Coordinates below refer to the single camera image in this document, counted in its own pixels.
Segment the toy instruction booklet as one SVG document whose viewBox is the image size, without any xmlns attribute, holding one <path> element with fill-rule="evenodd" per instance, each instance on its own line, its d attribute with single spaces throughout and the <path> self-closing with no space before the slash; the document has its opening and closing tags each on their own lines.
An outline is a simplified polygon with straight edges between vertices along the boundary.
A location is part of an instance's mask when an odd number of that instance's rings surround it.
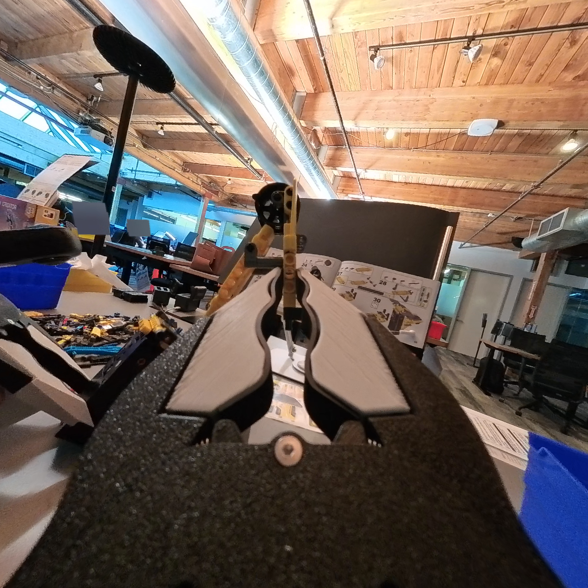
<svg viewBox="0 0 588 588">
<path fill-rule="evenodd" d="M 439 281 L 319 254 L 297 254 L 296 267 L 307 270 L 358 310 L 379 321 L 402 343 L 424 348 Z"/>
</svg>

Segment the long dark desk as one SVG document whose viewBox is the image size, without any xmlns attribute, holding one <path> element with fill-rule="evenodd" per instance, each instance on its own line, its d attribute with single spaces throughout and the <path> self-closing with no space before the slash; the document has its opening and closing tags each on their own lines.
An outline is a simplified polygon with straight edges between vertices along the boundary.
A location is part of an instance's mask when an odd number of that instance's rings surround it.
<svg viewBox="0 0 588 588">
<path fill-rule="evenodd" d="M 101 254 L 122 262 L 121 281 L 125 284 L 129 283 L 132 264 L 138 263 L 152 269 L 179 272 L 182 276 L 180 281 L 188 285 L 205 285 L 214 292 L 219 287 L 219 276 L 193 269 L 190 262 L 169 254 L 158 255 L 140 247 L 108 241 L 104 243 Z"/>
</svg>

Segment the grey door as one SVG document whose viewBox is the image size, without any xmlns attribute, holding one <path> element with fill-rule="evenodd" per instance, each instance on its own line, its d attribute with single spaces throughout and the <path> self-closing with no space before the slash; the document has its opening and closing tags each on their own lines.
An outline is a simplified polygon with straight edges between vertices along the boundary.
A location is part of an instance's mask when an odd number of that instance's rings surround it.
<svg viewBox="0 0 588 588">
<path fill-rule="evenodd" d="M 469 272 L 448 349 L 475 357 L 479 340 L 488 335 L 503 309 L 511 276 L 472 269 Z"/>
</svg>

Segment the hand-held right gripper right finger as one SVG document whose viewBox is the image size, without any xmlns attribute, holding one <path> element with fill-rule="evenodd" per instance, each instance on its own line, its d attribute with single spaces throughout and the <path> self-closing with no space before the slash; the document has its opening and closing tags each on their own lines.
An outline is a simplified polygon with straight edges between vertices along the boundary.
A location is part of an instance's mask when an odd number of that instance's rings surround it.
<svg viewBox="0 0 588 588">
<path fill-rule="evenodd" d="M 383 442 L 376 417 L 402 416 L 410 405 L 367 317 L 307 270 L 299 270 L 301 331 L 306 337 L 304 402 L 331 442 Z"/>
</svg>

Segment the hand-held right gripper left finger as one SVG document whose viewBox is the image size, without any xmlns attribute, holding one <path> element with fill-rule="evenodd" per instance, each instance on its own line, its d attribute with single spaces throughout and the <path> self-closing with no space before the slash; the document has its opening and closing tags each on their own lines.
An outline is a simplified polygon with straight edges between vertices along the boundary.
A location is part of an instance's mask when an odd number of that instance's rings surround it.
<svg viewBox="0 0 588 588">
<path fill-rule="evenodd" d="M 276 284 L 274 268 L 212 315 L 165 413 L 247 429 L 268 412 L 273 378 L 262 321 L 275 317 Z"/>
</svg>

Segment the black floor lamp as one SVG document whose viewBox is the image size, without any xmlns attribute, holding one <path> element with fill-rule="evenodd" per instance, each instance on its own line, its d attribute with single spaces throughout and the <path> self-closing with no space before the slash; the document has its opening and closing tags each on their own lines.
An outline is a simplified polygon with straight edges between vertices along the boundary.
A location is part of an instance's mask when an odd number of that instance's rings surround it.
<svg viewBox="0 0 588 588">
<path fill-rule="evenodd" d="M 169 94 L 175 90 L 176 80 L 164 60 L 130 33 L 115 26 L 99 25 L 93 29 L 92 38 L 102 57 L 118 73 L 128 77 L 114 151 L 102 199 L 107 215 L 110 215 L 138 86 L 142 84 L 153 92 Z"/>
</svg>

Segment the silver spiral duct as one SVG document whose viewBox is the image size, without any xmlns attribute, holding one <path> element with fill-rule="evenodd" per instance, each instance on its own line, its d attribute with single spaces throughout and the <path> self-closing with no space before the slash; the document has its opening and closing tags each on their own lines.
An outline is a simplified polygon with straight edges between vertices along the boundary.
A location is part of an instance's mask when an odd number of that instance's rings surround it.
<svg viewBox="0 0 588 588">
<path fill-rule="evenodd" d="M 273 74 L 238 1 L 208 1 L 203 9 L 237 67 L 285 140 L 285 150 L 317 198 L 337 200 L 316 152 Z"/>
</svg>

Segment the blue bin with white tag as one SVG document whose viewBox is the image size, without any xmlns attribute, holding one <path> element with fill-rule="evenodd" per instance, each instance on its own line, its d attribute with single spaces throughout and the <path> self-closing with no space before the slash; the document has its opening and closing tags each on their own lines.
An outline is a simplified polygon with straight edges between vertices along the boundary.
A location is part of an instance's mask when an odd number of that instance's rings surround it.
<svg viewBox="0 0 588 588">
<path fill-rule="evenodd" d="M 519 519 L 565 587 L 587 587 L 587 453 L 529 433 Z"/>
</svg>

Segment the dark grey panel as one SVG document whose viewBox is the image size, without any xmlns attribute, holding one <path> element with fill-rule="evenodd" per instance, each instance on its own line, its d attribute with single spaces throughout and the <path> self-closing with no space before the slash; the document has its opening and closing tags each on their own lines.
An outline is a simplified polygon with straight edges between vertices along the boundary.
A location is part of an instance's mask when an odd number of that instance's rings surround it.
<svg viewBox="0 0 588 588">
<path fill-rule="evenodd" d="M 302 198 L 305 254 L 365 262 L 433 279 L 443 269 L 459 214 L 422 205 Z"/>
</svg>

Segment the yellow toy brick assembly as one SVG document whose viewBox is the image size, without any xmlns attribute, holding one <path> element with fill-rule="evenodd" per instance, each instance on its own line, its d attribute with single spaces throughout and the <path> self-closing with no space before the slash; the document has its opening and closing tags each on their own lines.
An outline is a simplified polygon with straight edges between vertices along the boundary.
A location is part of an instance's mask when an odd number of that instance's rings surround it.
<svg viewBox="0 0 588 588">
<path fill-rule="evenodd" d="M 220 284 L 205 315 L 213 315 L 239 295 L 254 270 L 278 268 L 282 277 L 278 296 L 282 299 L 283 328 L 286 341 L 292 347 L 293 322 L 301 316 L 296 308 L 299 281 L 296 254 L 306 243 L 306 237 L 297 233 L 300 212 L 297 183 L 269 183 L 253 195 L 253 200 L 261 228 L 245 245 L 243 254 Z"/>
</svg>

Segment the white ceiling projector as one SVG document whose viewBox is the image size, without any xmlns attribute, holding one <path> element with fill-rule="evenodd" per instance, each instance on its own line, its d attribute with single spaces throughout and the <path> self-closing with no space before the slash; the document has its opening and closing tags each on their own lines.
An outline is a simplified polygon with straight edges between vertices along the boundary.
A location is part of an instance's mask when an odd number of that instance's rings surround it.
<svg viewBox="0 0 588 588">
<path fill-rule="evenodd" d="M 100 125 L 80 125 L 74 129 L 73 133 L 83 143 L 91 145 L 100 151 L 113 149 L 114 138 L 112 133 Z"/>
</svg>

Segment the white paper poster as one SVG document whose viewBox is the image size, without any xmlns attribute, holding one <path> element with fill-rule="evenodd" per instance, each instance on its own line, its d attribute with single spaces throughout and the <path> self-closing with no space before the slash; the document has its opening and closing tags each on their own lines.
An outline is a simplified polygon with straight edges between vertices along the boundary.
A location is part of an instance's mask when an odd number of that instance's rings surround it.
<svg viewBox="0 0 588 588">
<path fill-rule="evenodd" d="M 35 176 L 19 193 L 17 199 L 51 208 L 58 198 L 58 188 L 65 181 L 98 162 L 91 156 L 63 155 Z"/>
</svg>

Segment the printed cardboard box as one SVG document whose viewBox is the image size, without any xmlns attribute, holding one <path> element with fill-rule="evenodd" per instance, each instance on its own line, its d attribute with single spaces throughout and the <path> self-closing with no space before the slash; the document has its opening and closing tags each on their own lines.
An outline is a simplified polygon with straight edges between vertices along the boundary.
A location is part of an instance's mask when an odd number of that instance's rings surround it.
<svg viewBox="0 0 588 588">
<path fill-rule="evenodd" d="M 28 229 L 38 224 L 57 226 L 59 216 L 56 209 L 1 195 L 1 231 Z"/>
</svg>

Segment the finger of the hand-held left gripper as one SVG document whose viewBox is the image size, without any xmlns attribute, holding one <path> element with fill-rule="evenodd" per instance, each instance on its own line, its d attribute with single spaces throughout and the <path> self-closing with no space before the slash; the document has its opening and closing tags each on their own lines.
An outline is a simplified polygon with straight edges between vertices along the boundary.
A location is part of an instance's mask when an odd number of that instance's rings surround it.
<svg viewBox="0 0 588 588">
<path fill-rule="evenodd" d="M 1 334 L 25 334 L 27 317 L 4 295 L 1 295 Z"/>
<path fill-rule="evenodd" d="M 1 389 L 9 399 L 68 425 L 95 423 L 84 394 L 93 382 L 47 334 L 24 319 L 1 320 Z"/>
</svg>

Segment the black battery box toy model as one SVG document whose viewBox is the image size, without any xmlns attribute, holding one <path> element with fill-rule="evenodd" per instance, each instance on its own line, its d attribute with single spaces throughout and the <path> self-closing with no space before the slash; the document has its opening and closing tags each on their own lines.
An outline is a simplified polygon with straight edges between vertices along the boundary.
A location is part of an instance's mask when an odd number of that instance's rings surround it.
<svg viewBox="0 0 588 588">
<path fill-rule="evenodd" d="M 121 392 L 177 340 L 181 331 L 177 321 L 164 312 L 140 319 L 138 329 L 130 341 L 93 377 L 92 382 L 98 387 L 82 396 L 92 423 L 65 424 L 55 437 L 77 445 L 85 444 Z"/>
</svg>

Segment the black backpack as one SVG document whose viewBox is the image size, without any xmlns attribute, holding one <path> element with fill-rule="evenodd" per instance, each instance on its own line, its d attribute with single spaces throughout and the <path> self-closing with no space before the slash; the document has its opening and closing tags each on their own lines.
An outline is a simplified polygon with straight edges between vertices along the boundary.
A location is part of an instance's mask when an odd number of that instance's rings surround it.
<svg viewBox="0 0 588 588">
<path fill-rule="evenodd" d="M 473 383 L 485 395 L 502 395 L 504 391 L 505 366 L 493 357 L 482 357 Z"/>
</svg>

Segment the grey paper sheet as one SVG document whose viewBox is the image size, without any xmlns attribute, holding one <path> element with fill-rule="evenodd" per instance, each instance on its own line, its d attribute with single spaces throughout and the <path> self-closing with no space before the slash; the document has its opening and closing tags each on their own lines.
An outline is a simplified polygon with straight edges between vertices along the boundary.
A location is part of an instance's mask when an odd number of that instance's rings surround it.
<svg viewBox="0 0 588 588">
<path fill-rule="evenodd" d="M 439 377 L 443 371 L 442 363 L 437 355 L 437 347 L 426 343 L 423 348 L 422 363 L 425 365 L 436 377 Z"/>
</svg>

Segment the pile of toy bricks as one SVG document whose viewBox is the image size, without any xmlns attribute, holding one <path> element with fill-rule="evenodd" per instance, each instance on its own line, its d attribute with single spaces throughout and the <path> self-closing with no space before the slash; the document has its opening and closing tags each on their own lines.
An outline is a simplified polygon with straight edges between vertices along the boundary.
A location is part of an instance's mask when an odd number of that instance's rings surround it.
<svg viewBox="0 0 588 588">
<path fill-rule="evenodd" d="M 24 316 L 32 319 L 82 368 L 108 363 L 136 334 L 142 334 L 141 326 L 149 324 L 147 319 L 120 313 L 62 315 L 25 311 Z"/>
</svg>

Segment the printed paper sheet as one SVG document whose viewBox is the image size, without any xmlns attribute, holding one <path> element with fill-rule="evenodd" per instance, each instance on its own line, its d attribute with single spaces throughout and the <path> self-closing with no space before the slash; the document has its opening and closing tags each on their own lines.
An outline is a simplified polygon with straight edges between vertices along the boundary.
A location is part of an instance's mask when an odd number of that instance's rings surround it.
<svg viewBox="0 0 588 588">
<path fill-rule="evenodd" d="M 528 464 L 530 432 L 462 406 L 490 456 L 525 471 Z"/>
</svg>

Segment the black office chair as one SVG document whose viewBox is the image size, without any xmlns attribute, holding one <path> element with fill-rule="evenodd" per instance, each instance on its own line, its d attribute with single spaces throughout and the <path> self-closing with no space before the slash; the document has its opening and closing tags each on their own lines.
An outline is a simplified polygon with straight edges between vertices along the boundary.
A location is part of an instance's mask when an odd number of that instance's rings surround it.
<svg viewBox="0 0 588 588">
<path fill-rule="evenodd" d="M 524 409 L 539 410 L 542 406 L 557 413 L 558 409 L 547 400 L 566 402 L 560 431 L 567 435 L 576 410 L 586 397 L 587 348 L 552 341 L 532 371 L 522 374 L 520 383 L 532 394 L 533 401 L 520 406 L 515 414 L 521 416 Z"/>
</svg>

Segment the yellow tissue box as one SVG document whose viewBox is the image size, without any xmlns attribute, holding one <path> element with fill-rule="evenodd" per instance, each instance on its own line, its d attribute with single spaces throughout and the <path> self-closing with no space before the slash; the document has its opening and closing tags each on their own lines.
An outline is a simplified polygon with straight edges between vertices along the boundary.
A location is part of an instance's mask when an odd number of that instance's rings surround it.
<svg viewBox="0 0 588 588">
<path fill-rule="evenodd" d="M 63 292 L 75 293 L 112 293 L 113 285 L 94 275 L 89 270 L 71 268 L 63 287 Z"/>
</svg>

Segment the brown bag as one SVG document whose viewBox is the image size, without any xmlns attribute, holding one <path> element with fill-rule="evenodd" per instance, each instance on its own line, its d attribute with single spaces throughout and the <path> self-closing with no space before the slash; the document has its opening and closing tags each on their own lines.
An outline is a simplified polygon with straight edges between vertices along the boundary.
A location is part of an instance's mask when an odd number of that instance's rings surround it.
<svg viewBox="0 0 588 588">
<path fill-rule="evenodd" d="M 218 247 L 213 243 L 201 242 L 195 249 L 190 268 L 220 276 L 235 253 L 232 247 Z"/>
</svg>

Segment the silver duct with vent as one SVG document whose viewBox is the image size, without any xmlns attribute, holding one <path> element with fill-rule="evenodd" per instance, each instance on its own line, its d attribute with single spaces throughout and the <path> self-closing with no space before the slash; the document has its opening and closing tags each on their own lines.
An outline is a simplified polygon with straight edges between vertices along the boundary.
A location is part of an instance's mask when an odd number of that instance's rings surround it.
<svg viewBox="0 0 588 588">
<path fill-rule="evenodd" d="M 560 251 L 587 242 L 587 210 L 566 208 L 540 222 L 538 231 L 522 240 L 525 251 Z"/>
</svg>

